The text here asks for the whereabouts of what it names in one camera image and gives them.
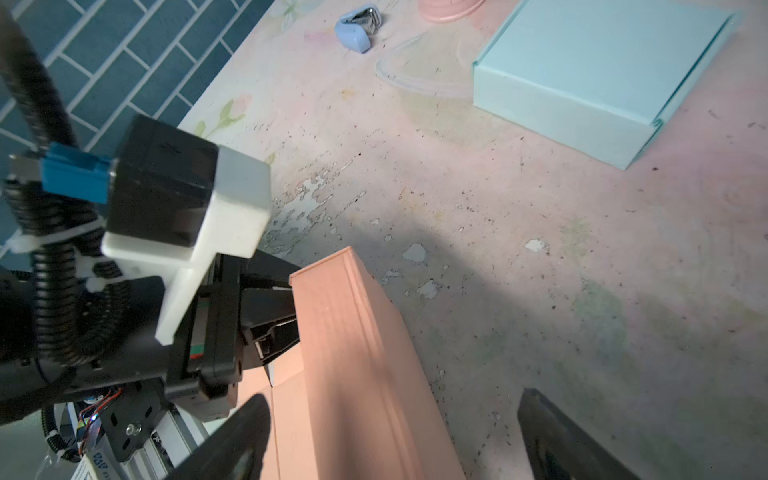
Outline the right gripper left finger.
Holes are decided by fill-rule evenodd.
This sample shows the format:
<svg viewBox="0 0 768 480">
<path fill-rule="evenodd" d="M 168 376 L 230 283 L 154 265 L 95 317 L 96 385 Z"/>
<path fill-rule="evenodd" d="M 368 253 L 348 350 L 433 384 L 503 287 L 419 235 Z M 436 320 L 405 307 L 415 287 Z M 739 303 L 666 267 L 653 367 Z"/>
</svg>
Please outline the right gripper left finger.
<svg viewBox="0 0 768 480">
<path fill-rule="evenodd" d="M 260 479 L 271 420 L 265 396 L 252 396 L 167 479 Z"/>
</svg>

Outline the pink paper box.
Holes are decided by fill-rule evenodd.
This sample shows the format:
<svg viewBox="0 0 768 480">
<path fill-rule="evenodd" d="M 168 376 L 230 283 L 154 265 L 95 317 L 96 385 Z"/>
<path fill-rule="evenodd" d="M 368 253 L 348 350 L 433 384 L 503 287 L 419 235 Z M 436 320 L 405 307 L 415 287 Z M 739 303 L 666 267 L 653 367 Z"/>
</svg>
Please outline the pink paper box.
<svg viewBox="0 0 768 480">
<path fill-rule="evenodd" d="M 405 323 L 351 248 L 290 277 L 299 342 L 248 370 L 271 414 L 265 479 L 460 479 Z"/>
</svg>

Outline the light blue paper box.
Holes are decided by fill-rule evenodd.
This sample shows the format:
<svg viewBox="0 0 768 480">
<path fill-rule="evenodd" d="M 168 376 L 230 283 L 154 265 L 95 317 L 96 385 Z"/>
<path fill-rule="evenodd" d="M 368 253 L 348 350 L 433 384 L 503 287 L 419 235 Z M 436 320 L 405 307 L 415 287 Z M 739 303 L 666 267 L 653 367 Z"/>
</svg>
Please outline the light blue paper box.
<svg viewBox="0 0 768 480">
<path fill-rule="evenodd" d="M 738 21 L 678 1 L 521 1 L 473 64 L 473 104 L 625 170 Z"/>
</svg>

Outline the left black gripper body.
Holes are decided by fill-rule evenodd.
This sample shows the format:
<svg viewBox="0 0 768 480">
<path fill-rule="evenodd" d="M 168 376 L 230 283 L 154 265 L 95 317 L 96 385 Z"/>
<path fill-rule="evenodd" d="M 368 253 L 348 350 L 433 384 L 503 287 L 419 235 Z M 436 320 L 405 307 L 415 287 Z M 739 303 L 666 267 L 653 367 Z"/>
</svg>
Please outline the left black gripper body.
<svg viewBox="0 0 768 480">
<path fill-rule="evenodd" d="M 38 358 L 31 332 L 32 283 L 1 271 L 1 420 L 11 423 L 49 405 L 100 390 L 158 380 L 164 398 L 201 421 L 235 408 L 242 379 L 240 275 L 245 260 L 221 255 L 214 280 L 199 288 L 172 343 L 155 338 L 164 293 L 157 278 L 129 284 L 129 308 L 99 358 L 62 367 Z"/>
</svg>

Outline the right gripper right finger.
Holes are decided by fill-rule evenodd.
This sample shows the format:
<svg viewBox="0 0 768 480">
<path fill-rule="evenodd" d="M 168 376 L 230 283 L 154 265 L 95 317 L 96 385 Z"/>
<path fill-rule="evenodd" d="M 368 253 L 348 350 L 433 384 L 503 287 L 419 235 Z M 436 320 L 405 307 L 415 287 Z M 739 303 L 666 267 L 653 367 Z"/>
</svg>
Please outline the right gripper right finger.
<svg viewBox="0 0 768 480">
<path fill-rule="evenodd" d="M 637 477 L 536 389 L 523 391 L 517 419 L 536 480 Z"/>
</svg>

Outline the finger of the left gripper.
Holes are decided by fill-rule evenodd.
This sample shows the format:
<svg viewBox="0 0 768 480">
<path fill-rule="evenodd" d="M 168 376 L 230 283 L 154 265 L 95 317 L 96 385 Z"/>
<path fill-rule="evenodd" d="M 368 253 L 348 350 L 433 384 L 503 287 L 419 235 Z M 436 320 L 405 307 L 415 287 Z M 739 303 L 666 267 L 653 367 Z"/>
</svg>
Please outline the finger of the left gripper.
<svg viewBox="0 0 768 480">
<path fill-rule="evenodd" d="M 243 365 L 269 364 L 299 342 L 291 274 L 300 267 L 258 250 L 240 269 L 240 332 Z"/>
</svg>

